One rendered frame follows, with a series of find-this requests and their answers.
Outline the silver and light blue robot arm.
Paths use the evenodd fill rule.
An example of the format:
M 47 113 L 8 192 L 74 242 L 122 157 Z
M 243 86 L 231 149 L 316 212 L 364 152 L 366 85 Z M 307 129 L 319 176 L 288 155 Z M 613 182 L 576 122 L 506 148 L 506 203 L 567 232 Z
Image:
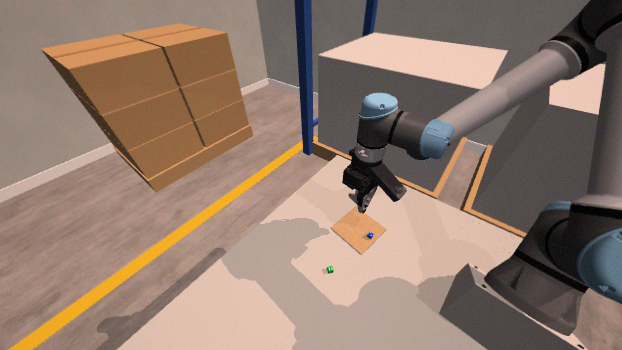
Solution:
M 588 288 L 622 304 L 622 0 L 590 0 L 537 54 L 436 119 L 397 109 L 386 93 L 366 96 L 359 114 L 360 160 L 382 160 L 388 143 L 417 161 L 440 159 L 464 136 L 605 61 L 587 193 L 548 204 L 513 255 L 484 277 L 505 300 L 565 336 L 577 326 Z

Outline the orange flat mat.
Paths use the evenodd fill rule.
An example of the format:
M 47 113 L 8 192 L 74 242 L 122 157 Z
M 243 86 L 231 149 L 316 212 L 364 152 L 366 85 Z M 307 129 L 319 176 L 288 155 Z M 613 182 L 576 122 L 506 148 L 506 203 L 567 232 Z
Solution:
M 387 230 L 367 214 L 360 213 L 357 207 L 334 224 L 331 229 L 361 255 Z M 374 234 L 372 239 L 367 237 L 369 232 Z

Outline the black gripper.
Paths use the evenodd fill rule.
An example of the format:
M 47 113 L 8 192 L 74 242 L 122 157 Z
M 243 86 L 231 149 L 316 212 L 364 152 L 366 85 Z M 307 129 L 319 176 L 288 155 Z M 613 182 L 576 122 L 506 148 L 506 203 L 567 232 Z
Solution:
M 356 146 L 349 151 L 349 155 L 352 156 L 351 164 L 343 171 L 342 183 L 352 190 L 356 189 L 355 193 L 349 193 L 348 196 L 357 204 L 358 211 L 361 213 L 369 206 L 378 187 L 378 184 L 365 170 L 368 167 L 379 166 L 383 159 L 373 163 L 364 162 L 356 156 L 355 148 Z

